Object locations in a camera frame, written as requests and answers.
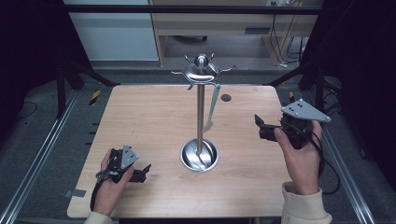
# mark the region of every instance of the white sleeve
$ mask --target white sleeve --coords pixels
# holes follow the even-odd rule
[[[100,213],[90,212],[90,215],[85,220],[84,224],[113,224],[110,217]]]
[[[294,184],[286,182],[282,185],[285,204],[282,211],[282,224],[331,223],[332,216],[323,207],[322,190],[311,195],[298,195],[294,192]]]

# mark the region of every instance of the round metal base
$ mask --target round metal base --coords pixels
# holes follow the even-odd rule
[[[194,172],[202,173],[207,172],[219,161],[219,150],[216,145],[204,139],[202,143],[202,152],[197,155],[197,139],[191,139],[183,145],[180,150],[180,160],[183,165]]]

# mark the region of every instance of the person's left hand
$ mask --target person's left hand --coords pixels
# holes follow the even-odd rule
[[[111,149],[107,152],[101,163],[101,170],[105,170],[107,168],[110,155]],[[123,174],[119,183],[114,183],[111,178],[105,180],[96,194],[95,205],[92,211],[109,217],[114,208],[116,208],[117,203],[120,200],[120,196],[133,174],[134,167],[131,166]]]

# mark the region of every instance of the wooden tabletop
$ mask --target wooden tabletop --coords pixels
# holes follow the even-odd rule
[[[131,146],[135,169],[152,167],[145,183],[129,183],[113,217],[281,216],[281,184],[290,180],[282,151],[262,140],[254,114],[279,124],[280,103],[269,86],[221,86],[213,126],[204,134],[219,148],[219,163],[206,173],[187,170],[179,152],[197,137],[197,88],[117,86],[110,95],[67,214],[87,217],[100,162],[110,148]],[[213,86],[205,86],[205,118]],[[230,102],[220,99],[229,94]]]

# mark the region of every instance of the metal stand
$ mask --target metal stand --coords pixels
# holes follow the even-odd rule
[[[204,139],[205,84],[197,86],[197,138],[183,145],[180,150],[180,160],[187,169],[202,173],[216,166],[219,161],[219,150],[212,141]]]

